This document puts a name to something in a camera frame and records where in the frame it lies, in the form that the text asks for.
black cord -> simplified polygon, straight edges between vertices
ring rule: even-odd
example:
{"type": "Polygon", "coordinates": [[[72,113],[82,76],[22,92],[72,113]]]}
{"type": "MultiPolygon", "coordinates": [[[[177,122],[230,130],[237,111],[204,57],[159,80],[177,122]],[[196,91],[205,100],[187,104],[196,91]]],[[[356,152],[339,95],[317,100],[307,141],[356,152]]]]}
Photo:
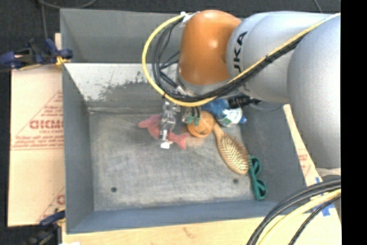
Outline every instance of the black cord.
{"type": "Polygon", "coordinates": [[[336,189],[341,188],[341,180],[330,180],[324,181],[302,190],[299,190],[292,194],[291,196],[285,198],[278,205],[276,205],[263,219],[263,221],[259,224],[259,226],[254,230],[251,235],[247,245],[255,245],[258,239],[260,238],[261,233],[265,230],[266,226],[279,214],[283,211],[293,207],[296,204],[299,204],[305,200],[308,200],[310,197],[314,197],[316,195],[331,192],[336,189]]]}
{"type": "Polygon", "coordinates": [[[299,229],[297,230],[296,234],[293,236],[292,240],[289,242],[288,245],[294,245],[294,243],[297,241],[303,230],[307,227],[307,225],[316,217],[317,214],[320,213],[321,210],[328,207],[331,203],[335,202],[341,197],[341,195],[336,195],[334,198],[330,199],[329,201],[323,203],[320,205],[315,211],[308,216],[308,218],[301,224],[299,229]]]}

clamp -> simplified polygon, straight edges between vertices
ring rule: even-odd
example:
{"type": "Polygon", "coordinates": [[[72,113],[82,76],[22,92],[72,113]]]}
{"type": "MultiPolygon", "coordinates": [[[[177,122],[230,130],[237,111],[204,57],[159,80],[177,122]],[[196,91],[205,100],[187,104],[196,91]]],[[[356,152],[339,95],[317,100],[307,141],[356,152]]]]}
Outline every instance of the clamp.
{"type": "Polygon", "coordinates": [[[57,49],[51,39],[46,39],[46,48],[40,49],[33,39],[28,41],[26,47],[9,51],[0,56],[0,63],[10,69],[25,69],[38,65],[60,65],[73,57],[71,49],[57,49]]]}

kuka logo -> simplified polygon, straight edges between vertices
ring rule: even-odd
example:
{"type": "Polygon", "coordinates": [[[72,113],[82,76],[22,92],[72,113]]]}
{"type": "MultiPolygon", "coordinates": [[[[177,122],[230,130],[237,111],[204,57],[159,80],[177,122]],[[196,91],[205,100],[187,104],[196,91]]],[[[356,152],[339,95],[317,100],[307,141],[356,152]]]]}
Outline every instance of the kuka logo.
{"type": "Polygon", "coordinates": [[[243,40],[243,37],[247,34],[247,31],[242,33],[241,35],[239,35],[238,39],[237,39],[237,44],[235,46],[235,58],[233,59],[234,61],[234,67],[235,69],[238,69],[239,73],[241,73],[241,67],[240,67],[240,58],[239,58],[239,55],[240,55],[240,52],[241,52],[241,49],[242,49],[242,40],[243,40]]]}

